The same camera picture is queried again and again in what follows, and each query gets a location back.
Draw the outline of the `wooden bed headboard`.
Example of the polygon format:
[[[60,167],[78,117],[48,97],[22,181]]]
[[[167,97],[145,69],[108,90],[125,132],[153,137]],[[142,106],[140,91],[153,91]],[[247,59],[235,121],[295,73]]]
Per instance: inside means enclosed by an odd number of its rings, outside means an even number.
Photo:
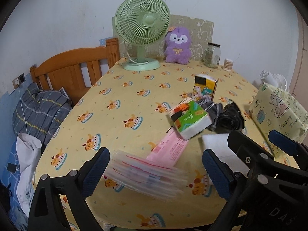
[[[86,64],[90,85],[93,86],[102,77],[100,61],[107,60],[108,68],[112,68],[119,59],[119,39],[111,38],[106,40],[105,46],[72,49],[57,54],[39,67],[30,67],[30,74],[33,82],[42,90],[64,88],[75,105],[90,89],[86,87],[81,64]]]

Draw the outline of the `green desk fan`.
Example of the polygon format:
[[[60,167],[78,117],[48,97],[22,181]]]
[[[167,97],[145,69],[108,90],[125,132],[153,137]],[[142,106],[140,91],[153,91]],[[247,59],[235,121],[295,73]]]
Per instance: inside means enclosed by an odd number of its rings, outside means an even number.
[[[114,18],[115,30],[124,44],[137,47],[137,56],[123,68],[128,71],[150,71],[160,67],[158,60],[146,57],[145,47],[165,36],[170,24],[170,11],[163,0],[125,0]]]

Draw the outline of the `white cloth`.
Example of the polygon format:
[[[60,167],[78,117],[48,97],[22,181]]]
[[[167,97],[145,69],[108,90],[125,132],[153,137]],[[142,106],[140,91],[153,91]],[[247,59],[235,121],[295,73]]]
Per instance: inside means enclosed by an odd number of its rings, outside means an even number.
[[[240,172],[247,177],[249,168],[229,148],[228,137],[229,134],[203,135],[203,149],[211,149],[220,161],[226,163],[233,172]]]
[[[39,139],[29,134],[20,133],[17,136],[16,151],[19,161],[20,178],[16,194],[20,207],[28,217],[30,205],[34,195],[32,180],[35,169],[41,158],[42,143]]]

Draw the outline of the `clear zip bag stack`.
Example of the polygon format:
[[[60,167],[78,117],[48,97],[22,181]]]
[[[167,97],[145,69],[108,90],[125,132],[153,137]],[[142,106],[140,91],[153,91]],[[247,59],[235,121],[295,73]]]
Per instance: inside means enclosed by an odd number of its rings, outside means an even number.
[[[120,150],[110,156],[103,175],[127,189],[164,202],[182,195],[188,182],[188,173],[181,169],[158,165]]]

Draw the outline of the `pink tissue pack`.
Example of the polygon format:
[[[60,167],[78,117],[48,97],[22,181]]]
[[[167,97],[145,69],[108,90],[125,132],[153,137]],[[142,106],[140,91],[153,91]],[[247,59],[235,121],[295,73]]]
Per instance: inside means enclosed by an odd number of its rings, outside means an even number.
[[[146,159],[161,166],[173,167],[184,152],[187,144],[188,140],[183,139],[178,131],[171,127]]]

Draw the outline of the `cotton swab container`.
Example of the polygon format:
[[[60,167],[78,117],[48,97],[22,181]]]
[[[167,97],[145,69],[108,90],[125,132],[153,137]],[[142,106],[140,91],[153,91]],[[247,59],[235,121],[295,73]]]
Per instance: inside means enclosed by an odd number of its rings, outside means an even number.
[[[223,70],[231,72],[233,68],[233,60],[231,59],[224,59],[224,64],[223,64]]]

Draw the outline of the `grey drawstring pouch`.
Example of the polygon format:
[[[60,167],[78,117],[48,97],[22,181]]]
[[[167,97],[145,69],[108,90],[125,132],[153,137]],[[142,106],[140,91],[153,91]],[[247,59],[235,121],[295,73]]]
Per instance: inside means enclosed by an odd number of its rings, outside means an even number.
[[[209,114],[213,125],[217,124],[219,115],[222,113],[223,106],[221,103],[215,103],[211,100],[205,99],[198,104]]]

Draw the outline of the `white cloth on bed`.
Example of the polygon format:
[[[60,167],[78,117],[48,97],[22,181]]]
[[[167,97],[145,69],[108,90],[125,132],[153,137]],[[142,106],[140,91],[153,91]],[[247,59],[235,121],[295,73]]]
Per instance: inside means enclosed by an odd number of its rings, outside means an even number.
[[[30,205],[34,195],[32,180],[35,169],[41,158],[42,143],[39,139],[29,134],[20,133],[17,136],[16,151],[19,161],[20,178],[16,194],[20,207],[28,217]]]

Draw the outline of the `glass jar black lid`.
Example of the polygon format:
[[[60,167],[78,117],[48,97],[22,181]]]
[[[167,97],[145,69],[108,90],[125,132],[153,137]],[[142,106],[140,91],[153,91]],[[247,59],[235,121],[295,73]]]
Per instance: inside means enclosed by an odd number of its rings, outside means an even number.
[[[218,68],[220,63],[221,50],[220,45],[208,42],[203,53],[203,62],[209,68]]]

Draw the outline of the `green tissue pack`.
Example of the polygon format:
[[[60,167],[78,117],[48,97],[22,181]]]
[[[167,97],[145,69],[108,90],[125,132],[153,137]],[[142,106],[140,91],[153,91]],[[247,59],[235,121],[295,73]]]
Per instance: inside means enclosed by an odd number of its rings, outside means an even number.
[[[185,140],[191,139],[213,123],[209,114],[191,98],[183,99],[168,111],[168,115]]]

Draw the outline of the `blue plaid pillow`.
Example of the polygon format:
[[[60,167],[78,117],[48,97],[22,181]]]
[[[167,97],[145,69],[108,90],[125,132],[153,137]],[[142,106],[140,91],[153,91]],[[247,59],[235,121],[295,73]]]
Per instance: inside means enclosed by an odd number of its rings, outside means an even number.
[[[16,135],[22,132],[34,136],[46,146],[71,109],[64,89],[45,91],[31,83],[13,112],[13,130]]]

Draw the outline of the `white standing fan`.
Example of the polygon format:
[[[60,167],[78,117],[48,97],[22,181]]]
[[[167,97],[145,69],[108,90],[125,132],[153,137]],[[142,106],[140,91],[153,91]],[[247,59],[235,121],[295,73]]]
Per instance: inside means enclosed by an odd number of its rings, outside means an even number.
[[[289,92],[287,80],[282,74],[272,74],[268,70],[263,70],[259,77],[262,83],[267,83]]]

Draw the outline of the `purple plush bunny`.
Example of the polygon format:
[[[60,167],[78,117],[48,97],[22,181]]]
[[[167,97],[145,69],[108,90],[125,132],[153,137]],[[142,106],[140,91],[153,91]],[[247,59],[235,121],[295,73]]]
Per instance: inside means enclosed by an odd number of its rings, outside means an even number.
[[[168,31],[165,37],[165,61],[187,65],[191,58],[192,39],[189,30],[185,27],[175,27]]]

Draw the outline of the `yellow cartoon storage box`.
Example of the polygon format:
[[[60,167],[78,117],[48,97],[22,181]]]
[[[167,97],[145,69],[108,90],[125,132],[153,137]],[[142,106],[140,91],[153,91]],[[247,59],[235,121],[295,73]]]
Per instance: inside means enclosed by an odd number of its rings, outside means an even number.
[[[285,152],[270,143],[268,134],[271,130],[297,142],[307,136],[306,109],[283,89],[264,83],[250,104],[249,112],[275,158]]]

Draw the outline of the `black plastic bag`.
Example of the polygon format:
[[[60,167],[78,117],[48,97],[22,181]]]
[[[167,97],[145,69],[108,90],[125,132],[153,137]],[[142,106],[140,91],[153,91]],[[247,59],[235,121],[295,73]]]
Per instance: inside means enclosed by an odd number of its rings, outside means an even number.
[[[245,128],[242,113],[234,101],[230,101],[223,108],[219,105],[219,113],[216,118],[215,131],[219,134],[228,134],[234,130],[242,131]]]

